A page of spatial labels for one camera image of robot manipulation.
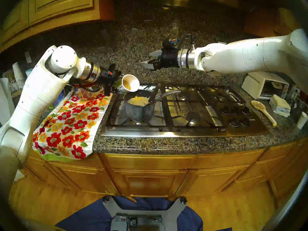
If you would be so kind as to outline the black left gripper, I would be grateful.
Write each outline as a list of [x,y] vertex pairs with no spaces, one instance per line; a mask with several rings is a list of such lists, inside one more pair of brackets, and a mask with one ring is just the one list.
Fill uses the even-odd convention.
[[116,68],[100,68],[98,84],[104,86],[104,96],[110,96],[110,93],[121,94],[122,92],[113,86],[113,84],[124,76],[121,71]]

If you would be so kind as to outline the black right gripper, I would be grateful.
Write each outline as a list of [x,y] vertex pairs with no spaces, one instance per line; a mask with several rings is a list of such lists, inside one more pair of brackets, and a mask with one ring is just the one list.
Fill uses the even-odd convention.
[[178,65],[178,52],[177,49],[165,49],[156,50],[149,54],[150,57],[156,57],[155,60],[142,61],[141,65],[152,71],[156,71],[162,68],[179,68]]

